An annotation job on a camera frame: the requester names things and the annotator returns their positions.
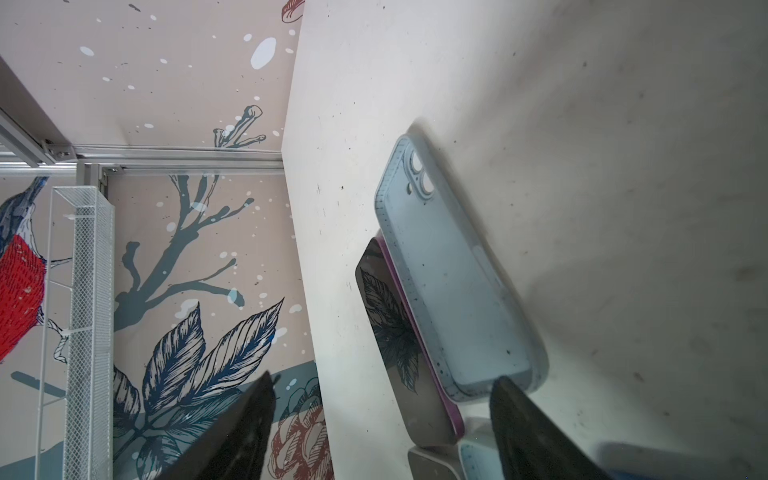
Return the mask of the pale green phone case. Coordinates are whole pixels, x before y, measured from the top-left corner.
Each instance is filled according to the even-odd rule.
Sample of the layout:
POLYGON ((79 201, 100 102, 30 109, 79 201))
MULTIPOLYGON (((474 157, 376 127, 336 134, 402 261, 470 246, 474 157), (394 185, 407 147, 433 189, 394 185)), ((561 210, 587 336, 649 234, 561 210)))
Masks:
POLYGON ((458 443, 458 453, 467 480, 504 480, 499 450, 489 420, 480 420, 458 443))

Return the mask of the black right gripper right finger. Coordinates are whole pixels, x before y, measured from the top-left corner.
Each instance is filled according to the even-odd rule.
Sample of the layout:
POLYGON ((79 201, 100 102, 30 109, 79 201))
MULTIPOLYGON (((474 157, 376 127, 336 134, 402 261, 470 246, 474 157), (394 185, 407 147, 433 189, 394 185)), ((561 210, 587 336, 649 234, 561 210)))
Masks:
POLYGON ((506 479, 610 479, 511 378, 495 380, 489 407, 506 479))

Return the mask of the phone with black screen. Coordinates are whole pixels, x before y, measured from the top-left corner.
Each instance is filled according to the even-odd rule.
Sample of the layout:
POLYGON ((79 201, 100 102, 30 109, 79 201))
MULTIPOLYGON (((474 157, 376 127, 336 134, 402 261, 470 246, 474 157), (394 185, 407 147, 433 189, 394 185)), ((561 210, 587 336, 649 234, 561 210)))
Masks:
POLYGON ((465 478, 458 460, 432 450, 412 447, 407 454, 414 480, 462 480, 465 478))

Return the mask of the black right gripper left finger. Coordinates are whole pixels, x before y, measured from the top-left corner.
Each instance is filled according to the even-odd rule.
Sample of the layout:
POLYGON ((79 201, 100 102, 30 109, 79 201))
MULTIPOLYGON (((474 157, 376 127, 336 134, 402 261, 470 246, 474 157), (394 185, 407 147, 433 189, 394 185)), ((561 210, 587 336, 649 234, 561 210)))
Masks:
POLYGON ((265 372, 158 479, 259 479, 276 403, 265 372))

